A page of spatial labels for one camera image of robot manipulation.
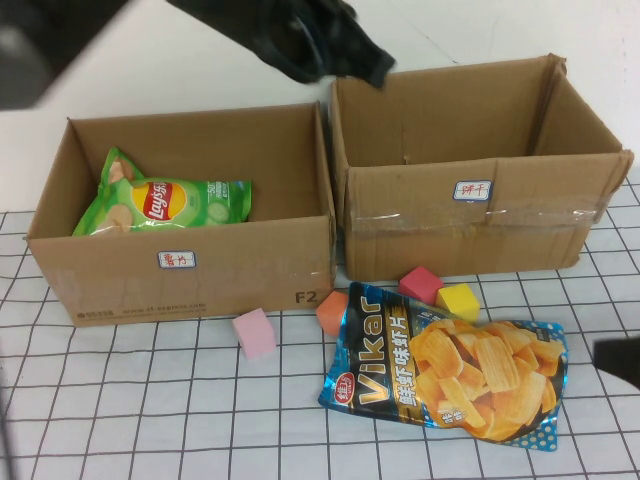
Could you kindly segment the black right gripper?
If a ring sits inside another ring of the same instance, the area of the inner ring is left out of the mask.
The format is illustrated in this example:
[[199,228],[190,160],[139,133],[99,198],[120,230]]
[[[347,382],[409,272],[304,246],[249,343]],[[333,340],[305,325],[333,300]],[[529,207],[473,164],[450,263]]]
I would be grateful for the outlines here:
[[593,364],[596,369],[640,389],[640,338],[595,341]]

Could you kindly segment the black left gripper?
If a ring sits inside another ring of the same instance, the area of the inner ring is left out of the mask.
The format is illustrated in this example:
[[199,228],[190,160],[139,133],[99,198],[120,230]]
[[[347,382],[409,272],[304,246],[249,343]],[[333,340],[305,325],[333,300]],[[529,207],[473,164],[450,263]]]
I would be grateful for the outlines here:
[[365,33],[348,3],[281,1],[279,16],[285,75],[303,84],[334,76],[384,86],[395,59]]

